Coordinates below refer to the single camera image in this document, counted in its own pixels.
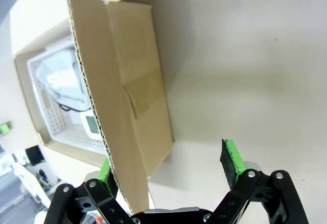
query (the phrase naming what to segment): cardboard box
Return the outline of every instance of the cardboard box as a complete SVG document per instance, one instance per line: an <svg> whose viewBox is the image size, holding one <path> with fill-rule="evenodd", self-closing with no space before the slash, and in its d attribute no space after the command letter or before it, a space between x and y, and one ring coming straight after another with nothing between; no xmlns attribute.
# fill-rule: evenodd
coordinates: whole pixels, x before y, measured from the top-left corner
<svg viewBox="0 0 327 224"><path fill-rule="evenodd" d="M151 6L68 0L82 75L116 182L134 212L173 140Z"/></svg>

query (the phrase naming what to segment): brown tape strip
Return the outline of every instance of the brown tape strip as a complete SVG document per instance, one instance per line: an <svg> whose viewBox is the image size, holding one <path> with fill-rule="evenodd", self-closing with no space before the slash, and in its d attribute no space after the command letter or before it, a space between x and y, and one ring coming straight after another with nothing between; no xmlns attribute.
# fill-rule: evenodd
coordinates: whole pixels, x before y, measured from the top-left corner
<svg viewBox="0 0 327 224"><path fill-rule="evenodd" d="M156 68L125 84L135 118L139 118L151 105L165 95L161 70Z"/></svg>

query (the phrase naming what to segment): cardboard flap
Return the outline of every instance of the cardboard flap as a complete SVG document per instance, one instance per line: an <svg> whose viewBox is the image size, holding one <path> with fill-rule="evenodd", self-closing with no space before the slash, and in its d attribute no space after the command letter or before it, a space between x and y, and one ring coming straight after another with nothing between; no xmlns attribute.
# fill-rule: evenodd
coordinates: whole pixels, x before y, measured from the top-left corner
<svg viewBox="0 0 327 224"><path fill-rule="evenodd" d="M120 79L110 18L101 0L68 0L68 5L80 69L116 182L132 211L143 211L149 204L147 177Z"/></svg>

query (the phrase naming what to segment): white plastic basket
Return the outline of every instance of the white plastic basket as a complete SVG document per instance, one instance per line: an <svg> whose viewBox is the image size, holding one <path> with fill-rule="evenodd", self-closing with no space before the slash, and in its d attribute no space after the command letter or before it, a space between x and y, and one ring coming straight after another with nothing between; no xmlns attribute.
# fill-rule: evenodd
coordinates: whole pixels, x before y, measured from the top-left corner
<svg viewBox="0 0 327 224"><path fill-rule="evenodd" d="M58 103L47 94L44 85L36 77L36 71L42 61L46 57L64 49L74 49L74 42L69 40L28 61L28 70L37 104L52 139L67 145L106 155L107 153L102 141L93 140L86 134L79 113L72 110L62 110Z"/></svg>

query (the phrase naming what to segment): gray cloth bag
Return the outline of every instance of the gray cloth bag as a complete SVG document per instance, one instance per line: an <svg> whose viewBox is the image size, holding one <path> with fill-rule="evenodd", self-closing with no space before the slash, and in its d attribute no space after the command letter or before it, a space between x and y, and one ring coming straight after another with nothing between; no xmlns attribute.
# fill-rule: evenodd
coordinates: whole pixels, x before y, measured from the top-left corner
<svg viewBox="0 0 327 224"><path fill-rule="evenodd" d="M90 102L73 49L65 49L45 58L36 71L47 93L64 110L86 111Z"/></svg>

